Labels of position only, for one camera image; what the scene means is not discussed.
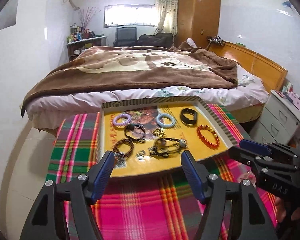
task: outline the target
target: drawer handle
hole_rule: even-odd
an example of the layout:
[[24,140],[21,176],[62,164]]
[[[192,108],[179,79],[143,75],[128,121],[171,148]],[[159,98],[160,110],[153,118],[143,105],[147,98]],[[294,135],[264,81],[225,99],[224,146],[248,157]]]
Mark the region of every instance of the drawer handle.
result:
[[264,137],[262,137],[261,141],[262,141],[263,144],[267,144],[268,143]]
[[279,130],[277,128],[275,128],[273,124],[271,124],[271,130],[272,130],[272,127],[276,130],[276,135],[278,135]]
[[286,118],[286,121],[287,121],[288,117],[286,117],[286,116],[283,114],[283,112],[281,112],[281,111],[279,110],[279,116],[280,116],[280,114],[282,114],[282,115]]

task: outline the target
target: orange beaded bracelet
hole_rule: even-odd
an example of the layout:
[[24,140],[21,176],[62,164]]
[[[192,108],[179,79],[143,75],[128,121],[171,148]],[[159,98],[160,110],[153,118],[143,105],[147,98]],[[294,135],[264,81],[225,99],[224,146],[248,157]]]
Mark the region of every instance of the orange beaded bracelet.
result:
[[[216,140],[216,144],[213,144],[211,142],[209,142],[201,133],[201,130],[207,130],[209,131],[210,133],[212,133],[213,137],[215,138]],[[216,131],[213,130],[212,128],[210,128],[208,125],[199,125],[198,128],[197,128],[197,135],[199,136],[200,140],[203,141],[203,143],[208,146],[210,149],[217,149],[220,145],[220,138],[219,136],[217,135]]]

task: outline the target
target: cardboard box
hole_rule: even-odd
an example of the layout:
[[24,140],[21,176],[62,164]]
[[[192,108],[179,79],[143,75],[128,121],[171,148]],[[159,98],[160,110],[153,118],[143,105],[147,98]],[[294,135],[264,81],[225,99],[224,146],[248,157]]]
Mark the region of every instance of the cardboard box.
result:
[[[192,108],[198,112],[198,122],[196,125],[187,126],[180,121],[180,112],[183,108]],[[162,130],[167,134],[167,137],[186,139],[188,144],[187,149],[191,151],[197,161],[225,152],[237,144],[228,128],[198,96],[131,99],[102,104],[96,154],[98,160],[102,158],[104,152],[112,150],[113,145],[117,141],[125,138],[124,128],[118,128],[112,125],[112,119],[125,111],[133,116],[132,123],[138,123],[144,126],[146,130],[146,143],[134,143],[135,147],[132,155],[124,163],[118,163],[111,177],[136,176],[181,167],[180,156],[184,149],[179,153],[171,154],[168,158],[150,156],[149,154],[148,148],[151,147],[154,144],[154,140],[158,138],[151,133],[152,130],[158,128],[155,122],[155,117],[158,113],[168,113],[176,118],[177,124],[173,128]],[[217,132],[220,138],[220,146],[218,149],[212,150],[208,148],[197,136],[197,126],[201,124],[208,125]],[[209,141],[215,143],[210,132],[203,131],[202,134]],[[122,147],[123,152],[129,149],[128,146]]]

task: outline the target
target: floral curtain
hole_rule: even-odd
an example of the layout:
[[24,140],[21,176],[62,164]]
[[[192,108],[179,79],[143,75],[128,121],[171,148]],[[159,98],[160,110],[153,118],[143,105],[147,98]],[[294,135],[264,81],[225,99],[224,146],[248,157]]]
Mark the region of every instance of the floral curtain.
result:
[[155,7],[159,22],[154,35],[164,32],[172,33],[173,36],[176,35],[178,32],[178,0],[155,0]]

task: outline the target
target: wooden headboard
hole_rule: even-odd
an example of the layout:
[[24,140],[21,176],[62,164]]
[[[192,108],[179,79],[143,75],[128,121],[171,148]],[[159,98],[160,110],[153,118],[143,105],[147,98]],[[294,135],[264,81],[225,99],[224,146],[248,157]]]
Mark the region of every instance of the wooden headboard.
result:
[[263,85],[268,92],[271,89],[280,90],[282,88],[288,71],[261,54],[256,54],[250,49],[228,41],[224,46],[212,43],[209,51],[216,53],[220,57],[233,59],[240,63],[246,71],[262,79]]

